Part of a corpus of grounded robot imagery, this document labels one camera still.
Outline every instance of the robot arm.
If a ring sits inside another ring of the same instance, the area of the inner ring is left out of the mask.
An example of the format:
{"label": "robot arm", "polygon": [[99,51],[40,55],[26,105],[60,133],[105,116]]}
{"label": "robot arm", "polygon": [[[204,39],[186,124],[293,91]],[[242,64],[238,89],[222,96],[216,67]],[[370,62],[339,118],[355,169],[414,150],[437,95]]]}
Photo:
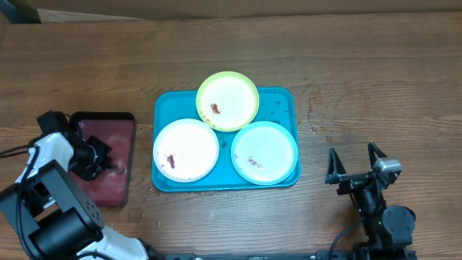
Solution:
{"label": "robot arm", "polygon": [[[24,172],[0,193],[0,210],[19,234],[15,209],[19,185],[29,169],[22,187],[20,221],[31,258],[90,260],[95,257],[88,254],[98,252],[104,259],[162,259],[153,258],[162,256],[140,240],[106,227],[99,209],[68,174],[71,168],[83,179],[96,178],[109,161],[110,147],[93,136],[84,142],[62,113],[47,112],[38,122],[43,134],[29,148]],[[55,203],[59,209],[35,220]]]}
{"label": "robot arm", "polygon": [[398,179],[401,164],[396,158],[387,157],[373,142],[367,148],[370,170],[356,175],[347,175],[335,149],[329,150],[326,184],[338,184],[339,196],[350,195],[366,233],[367,242],[356,243],[350,259],[417,260],[414,251],[406,250],[412,244],[416,215],[406,207],[387,207],[382,194]]}

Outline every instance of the white plate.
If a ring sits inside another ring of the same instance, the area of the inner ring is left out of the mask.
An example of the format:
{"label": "white plate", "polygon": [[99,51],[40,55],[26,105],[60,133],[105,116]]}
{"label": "white plate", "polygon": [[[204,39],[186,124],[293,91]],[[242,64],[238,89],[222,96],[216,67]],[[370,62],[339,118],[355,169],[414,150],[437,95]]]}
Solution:
{"label": "white plate", "polygon": [[251,123],[232,141],[231,160],[247,181],[273,185],[289,177],[298,161],[294,137],[277,123]]}
{"label": "white plate", "polygon": [[168,124],[152,148],[154,163],[167,178],[191,182],[207,175],[218,159],[217,135],[204,122],[181,119]]}

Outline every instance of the light blue plate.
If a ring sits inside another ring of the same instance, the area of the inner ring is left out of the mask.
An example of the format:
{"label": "light blue plate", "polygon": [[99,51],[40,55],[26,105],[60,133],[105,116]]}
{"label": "light blue plate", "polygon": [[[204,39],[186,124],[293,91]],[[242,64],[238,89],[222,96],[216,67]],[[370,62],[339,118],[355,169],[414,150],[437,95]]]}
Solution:
{"label": "light blue plate", "polygon": [[232,141],[231,160],[245,180],[273,185],[285,180],[294,170],[298,161],[297,143],[277,123],[251,123]]}

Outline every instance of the food residue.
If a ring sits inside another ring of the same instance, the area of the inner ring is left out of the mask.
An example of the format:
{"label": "food residue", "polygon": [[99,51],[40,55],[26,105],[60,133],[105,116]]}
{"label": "food residue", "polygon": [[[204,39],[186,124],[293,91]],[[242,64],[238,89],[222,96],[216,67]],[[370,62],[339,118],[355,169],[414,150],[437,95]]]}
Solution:
{"label": "food residue", "polygon": [[262,166],[262,164],[260,164],[259,162],[255,161],[253,159],[253,157],[250,157],[248,158],[248,162],[251,163],[251,165],[257,167],[258,169],[262,170],[262,171],[266,171],[266,169]]}
{"label": "food residue", "polygon": [[216,114],[220,114],[221,113],[221,110],[218,109],[218,105],[217,104],[210,104],[210,108],[212,109],[212,111]]}
{"label": "food residue", "polygon": [[173,155],[170,155],[169,157],[167,157],[167,161],[170,163],[170,167],[172,169],[175,169],[175,161],[173,160]]}

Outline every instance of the wood grain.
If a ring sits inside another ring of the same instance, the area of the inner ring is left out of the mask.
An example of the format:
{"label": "wood grain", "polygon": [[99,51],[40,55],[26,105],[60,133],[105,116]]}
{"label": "wood grain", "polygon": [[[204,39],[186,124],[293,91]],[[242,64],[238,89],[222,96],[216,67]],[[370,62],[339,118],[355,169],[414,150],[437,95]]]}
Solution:
{"label": "wood grain", "polygon": [[[327,249],[357,220],[349,198],[324,184],[328,148],[348,173],[361,173],[373,140],[403,164],[385,199],[416,212],[411,249],[419,259],[462,259],[461,25],[462,13],[10,25],[0,53],[0,149],[38,135],[35,117],[48,110],[132,112],[128,204],[103,210],[110,227],[165,253],[297,253]],[[300,180],[258,191],[158,191],[150,177],[156,99],[223,70],[293,94]],[[1,161],[0,189],[25,161]],[[3,217],[0,228],[2,258],[23,259]],[[362,239],[358,231],[339,248]]]}

